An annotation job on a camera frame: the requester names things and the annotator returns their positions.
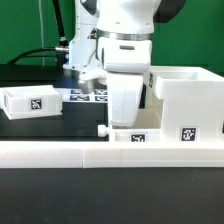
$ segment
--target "cable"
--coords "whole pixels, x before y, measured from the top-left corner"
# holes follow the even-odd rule
[[[44,41],[44,22],[43,22],[42,0],[39,0],[39,15],[40,15],[41,45],[42,45],[42,48],[44,48],[45,41]]]
[[[55,16],[57,20],[57,25],[58,25],[58,33],[59,33],[59,45],[60,46],[68,46],[68,41],[66,40],[65,37],[65,31],[64,31],[64,26],[62,22],[62,17],[61,17],[61,10],[60,10],[60,5],[58,0],[52,0],[53,5],[54,5],[54,11],[55,11]]]
[[[20,54],[19,56],[17,56],[16,58],[10,60],[7,64],[9,65],[13,65],[15,64],[18,60],[20,60],[21,58],[24,58],[25,56],[28,56],[30,54],[34,54],[34,53],[38,53],[38,52],[46,52],[46,51],[55,51],[55,48],[53,47],[49,47],[49,48],[39,48],[39,49],[35,49],[35,50],[31,50],[31,51],[27,51],[24,52],[22,54]]]

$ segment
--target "open white box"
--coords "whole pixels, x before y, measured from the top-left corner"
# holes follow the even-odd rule
[[[62,96],[50,85],[3,88],[2,107],[10,120],[61,115]]]
[[[146,109],[133,128],[110,127],[110,142],[0,142],[0,167],[224,167],[224,79],[201,68],[152,67],[145,83]],[[181,141],[184,127],[199,130],[195,141]],[[135,134],[147,141],[130,142]]]
[[[146,108],[130,129],[110,127],[111,141],[224,141],[224,78],[202,68],[151,67],[145,82]]]

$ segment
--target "black table surface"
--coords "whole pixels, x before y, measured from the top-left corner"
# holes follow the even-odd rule
[[[0,85],[53,84],[75,88],[73,78],[59,74],[50,67],[2,65]],[[3,127],[10,124],[1,114],[0,140],[97,139],[94,125],[105,121],[105,105],[95,105],[97,114],[89,118],[86,113],[90,109],[76,106],[66,108],[64,113],[74,115],[71,129],[84,130],[86,124],[78,122],[87,119],[88,127],[92,126],[87,136],[85,131],[73,130],[72,135],[57,132],[63,122],[52,118],[30,121],[47,126],[59,121],[52,128],[55,137],[43,137],[50,128],[39,136],[36,130],[29,138],[27,133],[19,135],[16,131],[7,137]],[[8,131],[17,125],[27,128],[29,122],[15,123]],[[223,209],[222,168],[0,170],[0,224],[223,224]]]
[[[0,66],[0,88],[34,85],[78,88],[76,77],[64,76],[53,66]],[[96,88],[105,86],[96,84]],[[63,103],[62,116],[22,120],[8,120],[0,110],[0,140],[105,141],[106,138],[98,138],[97,126],[106,123],[106,104]]]

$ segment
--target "green backdrop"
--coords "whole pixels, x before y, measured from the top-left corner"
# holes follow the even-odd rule
[[[0,64],[28,50],[40,48],[39,0],[0,0]],[[42,0],[44,42],[58,44],[51,0]],[[60,0],[67,38],[74,36],[74,0]],[[23,59],[20,64],[42,64]],[[45,64],[55,64],[46,59]],[[224,0],[187,0],[178,16],[156,24],[153,34],[153,65],[201,66],[224,74]]]

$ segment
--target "white block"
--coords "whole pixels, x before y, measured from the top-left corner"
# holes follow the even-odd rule
[[[1,104],[10,120],[62,114],[62,96],[50,85],[3,88]]]

